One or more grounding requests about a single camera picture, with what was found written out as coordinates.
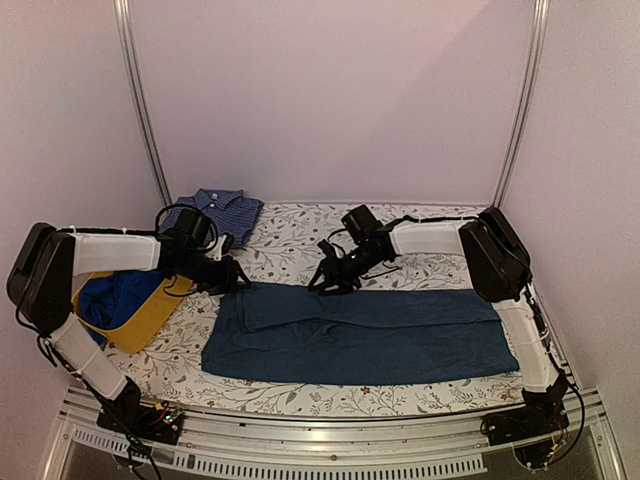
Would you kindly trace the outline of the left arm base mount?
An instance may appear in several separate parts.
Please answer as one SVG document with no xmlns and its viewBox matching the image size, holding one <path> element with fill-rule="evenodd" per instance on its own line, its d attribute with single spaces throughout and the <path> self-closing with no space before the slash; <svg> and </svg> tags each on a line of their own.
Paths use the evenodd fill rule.
<svg viewBox="0 0 640 480">
<path fill-rule="evenodd" d="M 114 400 L 100 398 L 97 425 L 103 429 L 167 445 L 177 445 L 183 427 L 183 411 L 168 401 L 146 405 L 141 390 L 129 377 Z"/>
</svg>

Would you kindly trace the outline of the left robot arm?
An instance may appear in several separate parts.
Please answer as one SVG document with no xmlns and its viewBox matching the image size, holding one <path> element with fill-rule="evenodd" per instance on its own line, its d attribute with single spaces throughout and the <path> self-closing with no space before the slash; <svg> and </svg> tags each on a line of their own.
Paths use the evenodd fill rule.
<svg viewBox="0 0 640 480">
<path fill-rule="evenodd" d="M 191 281 L 196 292 L 220 295 L 250 286 L 229 254 L 231 243 L 201 210 L 173 205 L 166 230 L 56 228 L 34 224 L 10 271 L 6 291 L 19 325 L 36 334 L 40 353 L 80 380 L 128 434 L 148 426 L 141 392 L 95 343 L 72 303 L 75 279 L 97 273 L 158 271 Z"/>
</svg>

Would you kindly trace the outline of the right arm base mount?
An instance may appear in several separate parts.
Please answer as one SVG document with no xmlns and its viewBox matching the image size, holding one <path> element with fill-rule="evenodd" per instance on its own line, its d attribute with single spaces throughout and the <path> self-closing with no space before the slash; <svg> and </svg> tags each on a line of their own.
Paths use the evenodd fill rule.
<svg viewBox="0 0 640 480">
<path fill-rule="evenodd" d="M 523 407 L 485 415 L 480 432 L 488 438 L 491 446 L 546 436 L 545 440 L 513 450 L 521 466 L 529 470 L 544 469 L 554 460 L 569 426 L 563 403 L 567 390 L 562 380 L 545 393 L 523 390 Z"/>
</svg>

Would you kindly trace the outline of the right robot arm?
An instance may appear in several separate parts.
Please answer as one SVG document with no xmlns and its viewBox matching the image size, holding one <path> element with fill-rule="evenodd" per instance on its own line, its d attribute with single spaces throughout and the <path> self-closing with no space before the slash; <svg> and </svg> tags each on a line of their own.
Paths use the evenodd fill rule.
<svg viewBox="0 0 640 480">
<path fill-rule="evenodd" d="M 324 257 L 309 290 L 351 293 L 373 267 L 399 256 L 461 256 L 473 289 L 498 313 L 520 365 L 525 405 L 518 412 L 517 427 L 524 435 L 537 436 L 563 413 L 569 383 L 551 354 L 550 331 L 532 286 L 530 255 L 498 208 L 467 217 L 405 215 L 382 223 L 361 205 L 341 223 L 355 248 L 339 254 L 329 240 L 320 241 Z"/>
</svg>

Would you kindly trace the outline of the teal blue t-shirt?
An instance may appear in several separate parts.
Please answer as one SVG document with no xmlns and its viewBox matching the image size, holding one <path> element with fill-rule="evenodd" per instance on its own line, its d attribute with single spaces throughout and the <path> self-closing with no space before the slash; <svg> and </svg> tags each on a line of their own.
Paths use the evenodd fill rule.
<svg viewBox="0 0 640 480">
<path fill-rule="evenodd" d="M 321 296 L 256 283 L 221 299 L 204 372 L 297 384 L 386 386 L 518 370 L 497 313 L 472 290 Z"/>
</svg>

